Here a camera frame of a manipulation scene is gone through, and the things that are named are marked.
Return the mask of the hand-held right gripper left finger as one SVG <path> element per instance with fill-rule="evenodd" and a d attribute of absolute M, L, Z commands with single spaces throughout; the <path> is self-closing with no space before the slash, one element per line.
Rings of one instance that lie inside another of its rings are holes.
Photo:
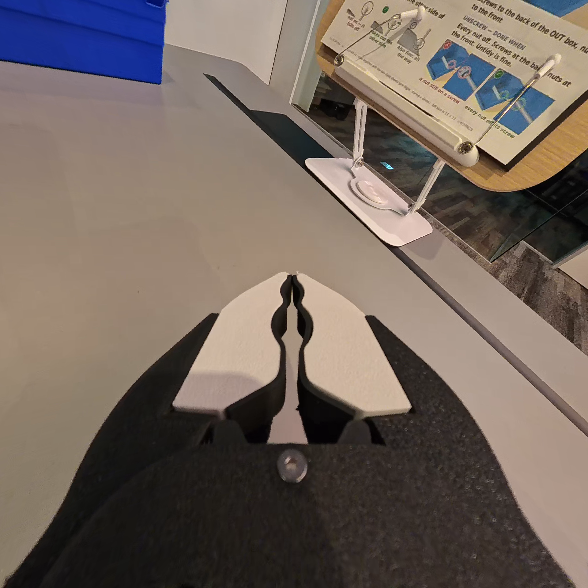
<path fill-rule="evenodd" d="M 179 388 L 176 411 L 221 419 L 273 419 L 283 408 L 292 277 L 278 273 L 216 317 Z"/>

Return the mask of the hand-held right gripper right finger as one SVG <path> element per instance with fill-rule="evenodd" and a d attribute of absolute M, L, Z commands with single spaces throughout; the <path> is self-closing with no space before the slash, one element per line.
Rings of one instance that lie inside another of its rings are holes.
<path fill-rule="evenodd" d="M 298 274 L 293 285 L 311 328 L 299 367 L 312 389 L 357 419 L 408 413 L 411 403 L 366 315 L 308 275 Z"/>

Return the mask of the blue plastic bin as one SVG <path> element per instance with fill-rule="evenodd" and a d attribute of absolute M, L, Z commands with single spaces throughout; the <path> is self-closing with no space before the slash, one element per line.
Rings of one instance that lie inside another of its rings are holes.
<path fill-rule="evenodd" d="M 160 84 L 167 1 L 1 1 L 1 60 Z"/>

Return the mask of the grey desk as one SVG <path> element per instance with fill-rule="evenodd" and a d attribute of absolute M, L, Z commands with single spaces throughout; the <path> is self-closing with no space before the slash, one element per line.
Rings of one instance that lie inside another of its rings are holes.
<path fill-rule="evenodd" d="M 131 385 L 244 290 L 300 272 L 451 386 L 587 587 L 587 357 L 438 231 L 388 248 L 262 112 L 341 152 L 234 61 L 166 47 L 161 85 L 1 63 L 1 583 Z"/>

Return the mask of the printed instruction sheet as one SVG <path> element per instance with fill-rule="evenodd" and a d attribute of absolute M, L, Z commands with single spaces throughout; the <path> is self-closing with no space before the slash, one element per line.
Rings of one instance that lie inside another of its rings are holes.
<path fill-rule="evenodd" d="M 343 1 L 320 45 L 448 150 L 506 169 L 587 102 L 587 1 Z"/>

